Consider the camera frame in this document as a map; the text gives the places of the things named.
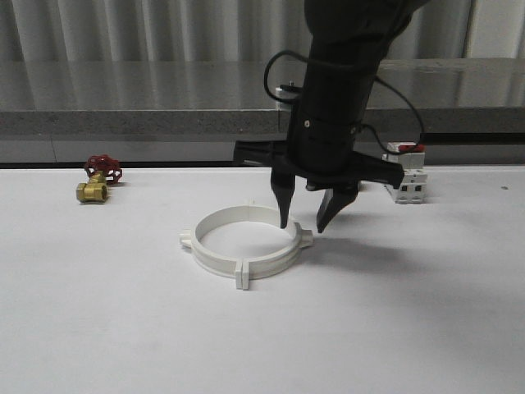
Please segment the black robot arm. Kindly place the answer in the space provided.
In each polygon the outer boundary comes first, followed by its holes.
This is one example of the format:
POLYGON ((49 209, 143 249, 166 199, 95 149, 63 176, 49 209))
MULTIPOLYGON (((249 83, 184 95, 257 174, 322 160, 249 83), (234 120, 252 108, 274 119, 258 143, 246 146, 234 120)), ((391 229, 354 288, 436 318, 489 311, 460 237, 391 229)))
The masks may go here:
POLYGON ((285 140, 235 144, 234 159, 270 167, 271 187, 288 223, 295 178, 311 191, 324 190, 317 213, 323 232, 332 218, 353 203, 360 181, 400 186, 404 170, 354 150, 355 136, 377 82, 380 62, 393 40, 410 23, 424 1, 307 1, 304 15, 312 42, 307 57, 284 50, 282 55, 306 62, 301 91, 291 106, 285 140))

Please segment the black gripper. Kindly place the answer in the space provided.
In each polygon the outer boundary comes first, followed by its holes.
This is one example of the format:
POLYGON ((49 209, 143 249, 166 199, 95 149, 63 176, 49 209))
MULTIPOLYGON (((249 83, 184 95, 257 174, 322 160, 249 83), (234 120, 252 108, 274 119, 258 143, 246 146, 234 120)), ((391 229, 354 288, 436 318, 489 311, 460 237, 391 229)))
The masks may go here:
POLYGON ((373 181, 398 188, 404 179, 398 163, 354 151, 354 132, 359 129, 358 123, 337 125, 316 120, 294 107, 285 140, 238 141, 234 161, 272 169, 270 182, 281 229, 288 225, 296 176, 306 179, 313 190, 327 189, 317 212, 317 232, 323 233, 330 221, 356 200, 358 187, 347 185, 373 181))

